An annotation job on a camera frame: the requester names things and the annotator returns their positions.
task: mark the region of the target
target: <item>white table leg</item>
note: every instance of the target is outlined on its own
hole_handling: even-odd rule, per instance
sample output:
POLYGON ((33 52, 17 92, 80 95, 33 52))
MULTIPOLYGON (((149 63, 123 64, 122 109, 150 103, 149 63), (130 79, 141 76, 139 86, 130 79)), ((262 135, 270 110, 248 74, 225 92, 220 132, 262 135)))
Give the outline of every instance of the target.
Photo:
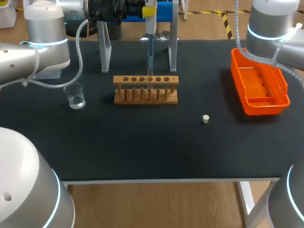
POLYGON ((185 0, 185 8, 184 9, 184 20, 187 20, 188 16, 188 5, 189 5, 189 0, 185 0))
POLYGON ((242 182, 238 182, 237 184, 242 199, 246 228, 257 228, 258 225, 266 217, 267 198, 271 189, 276 184, 276 182, 273 181, 269 185, 269 187, 266 189, 266 191, 261 196, 261 198, 259 199, 256 205, 254 205, 249 182, 242 181, 242 182))

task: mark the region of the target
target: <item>cable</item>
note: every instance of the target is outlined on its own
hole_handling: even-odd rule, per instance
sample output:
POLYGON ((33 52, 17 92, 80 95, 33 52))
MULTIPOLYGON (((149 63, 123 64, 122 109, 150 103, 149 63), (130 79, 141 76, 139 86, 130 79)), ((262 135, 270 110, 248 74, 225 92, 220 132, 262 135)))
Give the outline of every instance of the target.
POLYGON ((36 80, 32 80, 32 79, 20 78, 20 79, 10 81, 10 82, 7 82, 7 83, 4 83, 4 84, 0 85, 0 89, 5 87, 5 86, 9 86, 11 84, 18 83, 18 82, 29 82, 29 83, 33 83, 33 84, 43 86, 43 87, 46 87, 46 88, 50 88, 50 89, 58 89, 58 88, 63 88, 65 86, 75 82, 80 77, 80 75, 82 73, 82 69, 83 69, 82 56, 81 56, 81 51, 80 51, 80 46, 79 46, 80 32, 81 32, 82 28, 88 23, 89 23, 88 19, 85 20, 84 22, 82 22, 80 24, 80 26, 78 27, 78 30, 77 30, 77 33, 76 33, 75 42, 76 42, 77 55, 78 55, 78 59, 79 59, 79 70, 78 70, 76 76, 71 81, 69 81, 67 83, 64 83, 64 84, 61 84, 61 85, 49 85, 49 84, 45 84, 45 83, 42 83, 42 82, 39 82, 39 81, 36 81, 36 80))
POLYGON ((236 43, 237 43, 237 47, 239 49, 239 51, 241 52, 241 54, 246 57, 247 59, 250 59, 252 61, 261 63, 261 64, 267 64, 267 65, 272 65, 276 68, 280 68, 281 70, 290 73, 292 76, 294 76, 296 79, 298 79, 301 83, 304 82, 304 79, 302 79, 293 69, 286 67, 280 63, 275 62, 275 64, 273 65, 271 59, 265 59, 265 58, 258 58, 258 57, 253 57, 251 55, 249 55, 248 53, 246 53, 240 43, 239 40, 239 33, 238 33, 238 0, 235 0, 235 15, 234 15, 234 28, 235 28, 235 34, 236 34, 236 43))

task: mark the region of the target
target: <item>wooden peg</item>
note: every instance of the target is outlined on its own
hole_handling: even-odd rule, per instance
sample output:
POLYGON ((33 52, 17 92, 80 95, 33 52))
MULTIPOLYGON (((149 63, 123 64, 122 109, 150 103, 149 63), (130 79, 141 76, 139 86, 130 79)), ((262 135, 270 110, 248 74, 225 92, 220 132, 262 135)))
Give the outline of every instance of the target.
POLYGON ((175 89, 175 85, 171 85, 171 91, 170 91, 171 94, 174 93, 174 89, 175 89))
POLYGON ((160 99, 160 89, 157 88, 156 89, 156 100, 159 101, 159 99, 160 99))
POLYGON ((122 84, 118 84, 118 94, 122 93, 122 84))
POLYGON ((164 101, 167 100, 167 93, 168 93, 168 88, 165 88, 165 96, 163 97, 163 100, 164 100, 164 101))
POLYGON ((134 87, 132 88, 132 100, 135 101, 135 88, 134 87))
POLYGON ((125 88, 125 89, 124 89, 124 100, 125 100, 125 101, 127 100, 127 94, 128 94, 128 89, 125 88))
POLYGON ((151 100, 151 88, 148 89, 148 101, 151 100))
POLYGON ((143 88, 141 88, 141 101, 143 100, 143 88))

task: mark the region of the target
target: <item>white cap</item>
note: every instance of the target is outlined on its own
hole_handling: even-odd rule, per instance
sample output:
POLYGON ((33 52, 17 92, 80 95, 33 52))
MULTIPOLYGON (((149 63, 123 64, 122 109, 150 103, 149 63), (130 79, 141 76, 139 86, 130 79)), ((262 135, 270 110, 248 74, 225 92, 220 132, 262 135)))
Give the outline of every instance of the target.
POLYGON ((39 156, 31 141, 0 127, 0 223, 27 198, 38 170, 39 156))
POLYGON ((253 0, 253 7, 267 15, 287 15, 295 12, 300 0, 253 0))
POLYGON ((35 1, 24 9, 24 18, 26 20, 51 20, 62 17, 62 8, 45 0, 35 1))
POLYGON ((209 116, 208 115, 203 115, 203 122, 204 124, 208 123, 209 116))

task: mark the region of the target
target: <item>white container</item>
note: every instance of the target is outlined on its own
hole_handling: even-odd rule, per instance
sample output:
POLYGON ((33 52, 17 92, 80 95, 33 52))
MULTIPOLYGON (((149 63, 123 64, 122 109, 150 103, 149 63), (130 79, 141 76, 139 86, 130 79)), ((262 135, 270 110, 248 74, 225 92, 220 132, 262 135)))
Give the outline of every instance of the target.
POLYGON ((5 6, 0 6, 0 29, 14 27, 16 22, 16 0, 8 0, 5 6))

